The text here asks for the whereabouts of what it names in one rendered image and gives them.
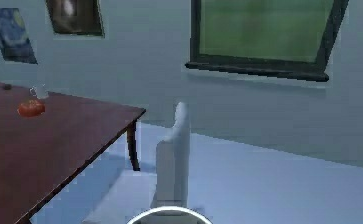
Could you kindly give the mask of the white chair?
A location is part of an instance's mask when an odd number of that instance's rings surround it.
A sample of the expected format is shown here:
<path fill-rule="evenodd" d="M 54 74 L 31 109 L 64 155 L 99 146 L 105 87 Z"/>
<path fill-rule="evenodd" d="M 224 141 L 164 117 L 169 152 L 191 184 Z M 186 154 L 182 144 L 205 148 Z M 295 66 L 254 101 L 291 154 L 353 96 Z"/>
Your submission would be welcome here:
<path fill-rule="evenodd" d="M 156 146 L 155 171 L 122 172 L 81 224 L 126 224 L 151 208 L 188 208 L 189 160 L 190 116 L 180 102 L 173 127 Z"/>

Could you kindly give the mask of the black framed window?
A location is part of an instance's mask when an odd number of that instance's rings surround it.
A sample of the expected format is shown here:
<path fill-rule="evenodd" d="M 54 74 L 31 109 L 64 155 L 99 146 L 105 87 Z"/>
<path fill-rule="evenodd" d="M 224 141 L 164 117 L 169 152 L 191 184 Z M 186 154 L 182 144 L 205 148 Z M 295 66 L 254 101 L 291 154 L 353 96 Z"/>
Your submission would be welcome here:
<path fill-rule="evenodd" d="M 188 69 L 326 82 L 349 0 L 191 0 Z"/>

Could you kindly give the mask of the dark red wooden table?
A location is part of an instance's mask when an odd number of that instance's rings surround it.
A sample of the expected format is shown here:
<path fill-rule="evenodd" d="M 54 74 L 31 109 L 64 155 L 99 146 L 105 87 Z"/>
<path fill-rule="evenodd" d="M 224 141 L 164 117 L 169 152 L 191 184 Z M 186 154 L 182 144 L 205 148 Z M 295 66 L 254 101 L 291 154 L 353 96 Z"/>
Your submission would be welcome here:
<path fill-rule="evenodd" d="M 0 224 L 30 218 L 122 134 L 139 168 L 135 127 L 143 108 L 51 92 L 46 112 L 23 118 L 25 87 L 0 83 Z"/>

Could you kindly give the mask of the clear glass mug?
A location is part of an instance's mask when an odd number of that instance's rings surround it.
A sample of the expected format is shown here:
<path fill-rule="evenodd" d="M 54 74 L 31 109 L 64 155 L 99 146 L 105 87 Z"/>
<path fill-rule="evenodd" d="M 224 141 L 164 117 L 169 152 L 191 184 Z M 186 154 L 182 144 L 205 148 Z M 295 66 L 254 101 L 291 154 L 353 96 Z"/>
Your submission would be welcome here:
<path fill-rule="evenodd" d="M 46 99 L 49 97 L 49 93 L 44 84 L 33 86 L 29 89 L 29 92 L 32 96 L 37 99 Z"/>

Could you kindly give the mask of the dark brown framed painting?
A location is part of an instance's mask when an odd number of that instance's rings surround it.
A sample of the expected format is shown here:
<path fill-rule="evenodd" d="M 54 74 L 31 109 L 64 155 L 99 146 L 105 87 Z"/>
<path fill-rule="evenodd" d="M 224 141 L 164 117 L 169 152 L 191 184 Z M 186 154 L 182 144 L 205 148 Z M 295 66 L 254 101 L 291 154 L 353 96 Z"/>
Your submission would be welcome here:
<path fill-rule="evenodd" d="M 56 34 L 104 36 L 99 0 L 45 0 L 45 2 Z"/>

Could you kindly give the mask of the red tomato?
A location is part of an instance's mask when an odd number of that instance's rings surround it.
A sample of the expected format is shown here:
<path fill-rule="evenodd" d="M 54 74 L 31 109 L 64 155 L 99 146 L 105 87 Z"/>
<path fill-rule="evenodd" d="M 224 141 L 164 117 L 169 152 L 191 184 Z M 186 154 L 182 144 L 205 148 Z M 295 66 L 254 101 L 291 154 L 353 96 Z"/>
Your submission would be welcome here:
<path fill-rule="evenodd" d="M 28 100 L 18 106 L 17 112 L 22 117 L 39 116 L 45 112 L 45 104 L 39 100 Z"/>

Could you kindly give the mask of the blue framed painting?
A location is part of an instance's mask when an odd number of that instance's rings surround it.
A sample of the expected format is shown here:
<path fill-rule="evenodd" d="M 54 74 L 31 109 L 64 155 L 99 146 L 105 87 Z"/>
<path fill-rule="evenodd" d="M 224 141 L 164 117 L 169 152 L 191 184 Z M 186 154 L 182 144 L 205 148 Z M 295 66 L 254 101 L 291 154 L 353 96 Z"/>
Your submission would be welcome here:
<path fill-rule="evenodd" d="M 37 64 L 18 8 L 0 8 L 0 51 L 5 61 Z"/>

